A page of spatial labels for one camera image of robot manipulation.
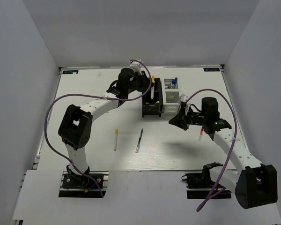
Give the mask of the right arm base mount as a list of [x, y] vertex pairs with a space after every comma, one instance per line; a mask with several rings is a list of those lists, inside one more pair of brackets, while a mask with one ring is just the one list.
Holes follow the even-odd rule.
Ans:
[[[206, 183], [202, 173], [186, 173], [181, 177], [181, 181], [186, 183], [186, 193], [188, 200], [204, 200], [211, 190], [214, 182]], [[216, 187], [213, 194], [219, 192], [224, 187], [220, 184]], [[213, 199], [231, 199], [231, 192], [224, 190]]]

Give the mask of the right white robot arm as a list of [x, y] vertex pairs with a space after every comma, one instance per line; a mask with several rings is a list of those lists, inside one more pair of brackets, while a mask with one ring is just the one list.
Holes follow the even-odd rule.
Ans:
[[278, 200], [277, 171], [273, 165], [265, 165], [255, 158], [244, 144], [234, 137], [231, 125], [220, 118], [218, 102], [214, 97], [204, 97], [201, 110], [193, 111], [186, 102], [186, 95], [180, 97], [177, 115], [169, 121], [183, 130], [190, 125], [201, 126], [229, 156], [236, 172], [225, 170], [223, 164], [214, 162], [206, 164], [200, 173], [187, 173], [182, 180], [187, 182], [189, 189], [209, 188], [211, 197], [217, 198], [224, 191], [235, 194], [240, 206], [244, 209], [276, 203]]

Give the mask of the blue cap spray bottle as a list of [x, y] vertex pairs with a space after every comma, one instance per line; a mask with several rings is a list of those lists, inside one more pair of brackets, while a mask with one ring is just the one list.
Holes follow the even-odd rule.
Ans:
[[175, 77], [168, 85], [168, 89], [175, 89], [177, 85], [178, 78]]

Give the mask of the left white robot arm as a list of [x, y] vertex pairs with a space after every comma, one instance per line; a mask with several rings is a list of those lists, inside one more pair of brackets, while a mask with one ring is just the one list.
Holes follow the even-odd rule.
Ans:
[[69, 174], [79, 187], [89, 183], [89, 165], [86, 161], [85, 145], [90, 139], [92, 123], [110, 110], [120, 107], [134, 91], [144, 93], [152, 82], [143, 71], [124, 68], [113, 81], [102, 98], [81, 106], [68, 106], [58, 134], [65, 144], [71, 162]]

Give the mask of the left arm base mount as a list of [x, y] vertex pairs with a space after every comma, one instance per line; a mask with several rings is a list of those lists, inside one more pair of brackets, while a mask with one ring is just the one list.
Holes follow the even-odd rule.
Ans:
[[73, 173], [67, 165], [60, 183], [59, 198], [103, 198], [108, 187], [109, 172], [90, 173], [89, 169], [86, 172], [96, 180], [101, 190], [91, 178]]

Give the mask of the yellow cap marker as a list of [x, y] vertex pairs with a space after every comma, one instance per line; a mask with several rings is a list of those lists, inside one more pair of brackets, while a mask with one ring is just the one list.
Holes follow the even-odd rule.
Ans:
[[151, 91], [150, 91], [150, 98], [153, 100], [154, 99], [154, 89], [155, 89], [155, 76], [152, 76], [151, 79]]
[[113, 145], [113, 150], [117, 150], [117, 143], [118, 143], [118, 129], [115, 129], [115, 136], [114, 136], [114, 145]]

